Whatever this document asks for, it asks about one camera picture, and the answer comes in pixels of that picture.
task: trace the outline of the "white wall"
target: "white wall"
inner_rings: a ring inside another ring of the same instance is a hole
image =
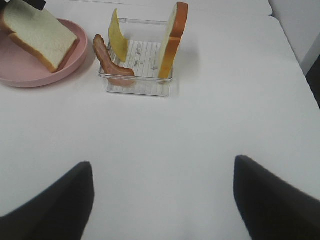
[[[306,75],[320,55],[320,0],[269,0]]]
[[[116,3],[125,5],[156,7],[172,10],[178,0],[73,0],[86,2]],[[268,0],[180,0],[189,4],[189,10],[223,14],[271,15]]]

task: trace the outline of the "plastic container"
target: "plastic container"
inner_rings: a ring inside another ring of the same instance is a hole
[[[172,82],[173,66],[168,78],[158,78],[158,52],[166,31],[166,21],[149,21],[119,18],[122,34],[128,39],[126,61],[121,62],[108,45],[111,60],[124,68],[133,69],[134,76],[106,74],[100,67],[99,76],[109,93],[168,96]],[[129,86],[113,85],[108,79],[134,81]]]

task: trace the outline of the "white table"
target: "white table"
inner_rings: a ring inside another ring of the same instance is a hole
[[[115,7],[163,20],[150,7],[47,3],[91,40]],[[106,93],[92,49],[60,82],[1,85],[0,215],[80,161],[95,185],[84,240],[249,239],[233,197],[240,154],[320,199],[320,112],[277,20],[191,10],[174,67],[165,98]]]
[[[119,4],[153,7],[159,12],[172,9],[177,0],[68,0],[91,3]],[[208,13],[246,14],[271,16],[273,10],[268,0],[184,0],[189,9]]]

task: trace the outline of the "toast slice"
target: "toast slice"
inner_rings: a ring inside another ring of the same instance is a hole
[[[171,71],[185,30],[187,16],[188,4],[177,2],[166,25],[165,35],[158,54],[159,78],[166,79]]]
[[[49,11],[37,10],[22,0],[11,0],[0,11],[0,29],[52,73],[77,40]]]

